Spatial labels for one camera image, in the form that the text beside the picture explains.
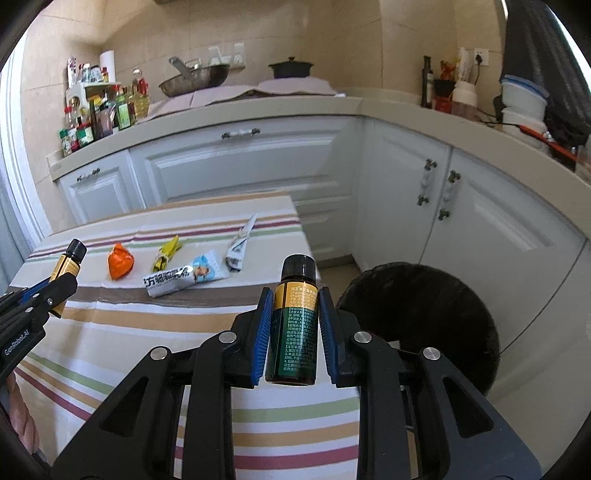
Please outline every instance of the ribbed cap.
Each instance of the ribbed cap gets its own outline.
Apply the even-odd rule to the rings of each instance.
[[[306,280],[316,283],[316,262],[308,255],[290,255],[283,262],[281,281],[289,277],[304,277]]]
[[[66,253],[71,255],[77,263],[82,263],[82,260],[84,260],[84,256],[86,255],[86,246],[80,240],[75,238],[70,242],[70,245],[68,245]]]

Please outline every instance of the purple stripe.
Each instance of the purple stripe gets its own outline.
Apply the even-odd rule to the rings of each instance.
[[[52,402],[57,403],[62,408],[65,408],[67,411],[74,414],[79,419],[86,421],[90,418],[91,414],[88,413],[86,410],[82,410],[80,407],[77,407],[73,403],[68,402],[65,398],[62,398],[54,391],[49,390],[49,388],[47,388],[41,382],[35,380],[31,375],[23,372],[20,368],[16,367],[14,371],[24,380],[29,382],[33,387],[39,390],[42,394],[44,394],[47,398],[49,398]]]
[[[299,220],[285,220],[283,222],[274,222],[274,223],[260,223],[255,224],[252,228],[253,230],[258,230],[261,228],[270,228],[270,227],[278,227],[278,226],[287,226],[287,225],[299,225]],[[226,227],[226,228],[216,228],[216,229],[202,229],[202,230],[191,230],[188,232],[179,233],[178,236],[180,238],[191,237],[196,235],[211,235],[214,233],[228,233],[228,232],[237,232],[240,230],[241,227],[233,226],[233,227]],[[124,237],[124,238],[112,238],[109,240],[105,240],[102,242],[95,242],[95,243],[87,243],[86,248],[97,248],[97,247],[105,247],[107,245],[113,245],[116,243],[126,243],[131,242],[132,240],[135,241],[149,241],[149,240],[162,240],[171,238],[170,233],[162,233],[161,235],[149,235],[149,236],[131,236],[131,237]],[[54,255],[58,253],[62,253],[65,249],[64,247],[54,248],[47,251],[37,251],[32,253],[29,258],[40,258],[40,257],[47,257],[49,255]]]
[[[287,470],[329,465],[331,463],[357,460],[359,445],[328,450],[325,452],[302,453],[300,455],[281,456],[234,456],[234,466],[238,470]],[[182,460],[183,447],[176,447],[176,458]]]

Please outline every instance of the paper towel roll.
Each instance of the paper towel roll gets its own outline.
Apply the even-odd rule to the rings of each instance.
[[[109,72],[109,81],[116,82],[117,79],[115,78],[115,52],[113,50],[104,51],[100,54],[100,67],[107,67],[107,72]]]

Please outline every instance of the tablecloth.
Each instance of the tablecloth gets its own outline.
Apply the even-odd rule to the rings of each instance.
[[[215,249],[223,258],[230,240],[253,213],[258,220],[243,270],[229,278],[152,299],[142,276],[158,248],[174,235],[183,247],[170,267]],[[102,400],[153,347],[173,352],[199,346],[255,308],[263,286],[280,281],[285,257],[310,255],[288,196],[258,193],[169,204],[102,220],[52,235],[35,249],[12,282],[28,287],[47,278],[72,238],[88,247],[78,291],[62,319],[50,317],[47,336],[21,362],[17,378],[35,418],[41,448],[53,461]],[[120,242],[135,257],[118,281],[107,255]],[[358,456],[359,401],[355,389],[330,383],[319,339],[313,387],[261,384],[233,389],[235,466],[239,479],[353,479]],[[187,395],[177,439],[180,476]]]

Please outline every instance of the orange wrapper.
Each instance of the orange wrapper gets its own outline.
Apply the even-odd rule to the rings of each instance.
[[[134,267],[134,256],[121,244],[109,254],[109,274],[113,280],[126,276]]]

